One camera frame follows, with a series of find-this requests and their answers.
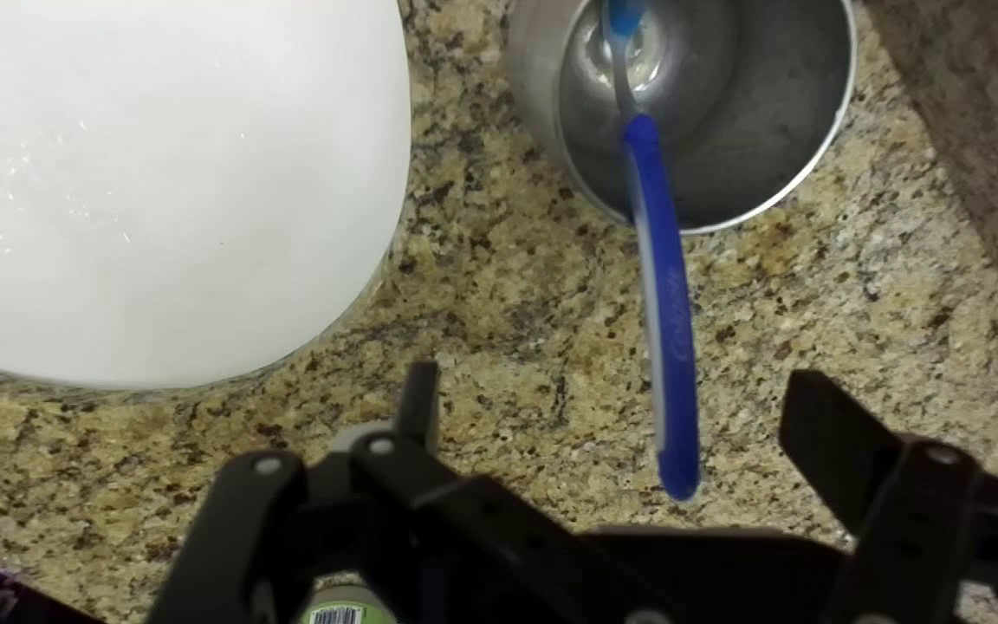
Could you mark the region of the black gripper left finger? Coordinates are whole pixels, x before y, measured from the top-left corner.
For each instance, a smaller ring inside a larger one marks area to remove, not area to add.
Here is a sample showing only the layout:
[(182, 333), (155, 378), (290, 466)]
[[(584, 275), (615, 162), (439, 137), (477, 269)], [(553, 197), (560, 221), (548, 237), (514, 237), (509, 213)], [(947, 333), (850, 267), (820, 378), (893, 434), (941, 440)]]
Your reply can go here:
[(300, 624), (357, 575), (396, 624), (592, 624), (583, 544), (491, 480), (434, 454), (439, 368), (410, 368), (389, 428), (306, 466), (233, 457), (146, 624)]

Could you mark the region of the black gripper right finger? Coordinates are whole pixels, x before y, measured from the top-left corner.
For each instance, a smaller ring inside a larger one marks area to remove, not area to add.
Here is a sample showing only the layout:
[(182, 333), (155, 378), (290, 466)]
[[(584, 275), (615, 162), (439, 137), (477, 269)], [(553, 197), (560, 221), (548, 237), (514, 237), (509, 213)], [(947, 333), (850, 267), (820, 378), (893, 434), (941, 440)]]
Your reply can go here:
[(781, 446), (851, 534), (828, 624), (959, 624), (968, 581), (998, 596), (998, 476), (974, 454), (893, 434), (820, 371), (790, 373)]

